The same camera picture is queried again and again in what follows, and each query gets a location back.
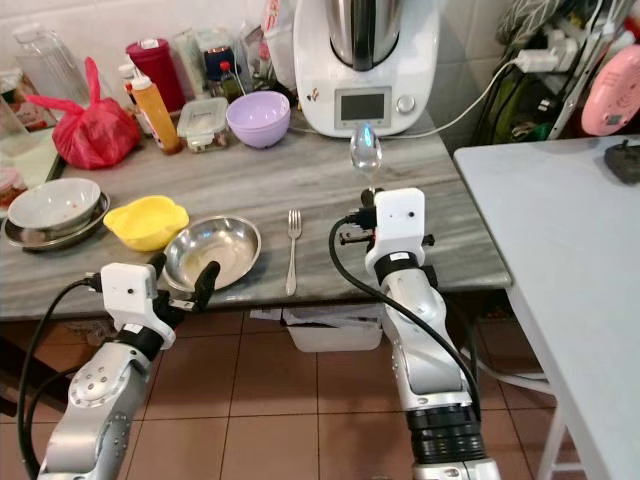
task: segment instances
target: white bowl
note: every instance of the white bowl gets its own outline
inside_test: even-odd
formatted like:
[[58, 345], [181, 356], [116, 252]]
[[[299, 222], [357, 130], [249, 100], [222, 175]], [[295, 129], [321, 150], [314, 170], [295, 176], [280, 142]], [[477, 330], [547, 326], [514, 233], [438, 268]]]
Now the white bowl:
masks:
[[22, 193], [11, 202], [7, 215], [19, 227], [62, 234], [88, 222], [99, 198], [96, 182], [61, 178]]

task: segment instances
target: white tile wall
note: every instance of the white tile wall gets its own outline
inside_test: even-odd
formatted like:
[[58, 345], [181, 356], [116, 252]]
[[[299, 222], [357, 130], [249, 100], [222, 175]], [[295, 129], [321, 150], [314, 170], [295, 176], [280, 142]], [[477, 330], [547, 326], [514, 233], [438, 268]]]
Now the white tile wall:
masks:
[[[78, 57], [92, 56], [111, 92], [123, 100], [117, 66], [127, 44], [148, 36], [170, 37], [190, 26], [237, 31], [243, 19], [259, 21], [264, 1], [0, 0], [0, 69], [15, 63], [11, 30], [38, 21], [55, 29]], [[423, 1], [437, 2], [442, 11], [438, 70], [429, 101], [436, 125], [442, 125], [489, 82], [502, 52], [494, 40], [497, 21], [510, 0]], [[468, 141], [477, 110], [443, 135], [450, 150]]]

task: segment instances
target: white plastic bin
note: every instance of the white plastic bin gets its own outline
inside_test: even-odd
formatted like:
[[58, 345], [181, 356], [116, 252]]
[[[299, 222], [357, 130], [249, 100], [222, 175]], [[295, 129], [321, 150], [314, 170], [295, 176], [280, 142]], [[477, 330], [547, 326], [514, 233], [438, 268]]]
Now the white plastic bin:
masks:
[[380, 344], [380, 305], [284, 309], [282, 317], [303, 352], [373, 350]]

